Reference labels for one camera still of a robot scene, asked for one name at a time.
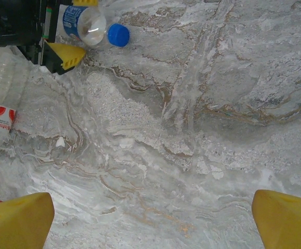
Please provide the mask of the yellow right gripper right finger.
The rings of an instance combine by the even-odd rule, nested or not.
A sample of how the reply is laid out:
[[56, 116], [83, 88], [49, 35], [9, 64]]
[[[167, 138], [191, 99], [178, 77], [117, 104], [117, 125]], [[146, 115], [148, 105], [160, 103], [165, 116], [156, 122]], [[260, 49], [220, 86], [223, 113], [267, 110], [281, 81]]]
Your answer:
[[265, 248], [301, 248], [301, 198], [257, 190], [252, 214]]

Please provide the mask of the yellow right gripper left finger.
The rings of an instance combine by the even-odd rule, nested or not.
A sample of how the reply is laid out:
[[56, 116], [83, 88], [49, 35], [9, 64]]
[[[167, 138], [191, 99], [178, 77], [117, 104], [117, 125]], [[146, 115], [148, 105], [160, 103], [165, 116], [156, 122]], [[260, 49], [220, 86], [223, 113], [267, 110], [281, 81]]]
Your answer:
[[0, 248], [43, 248], [53, 219], [47, 192], [0, 201]]

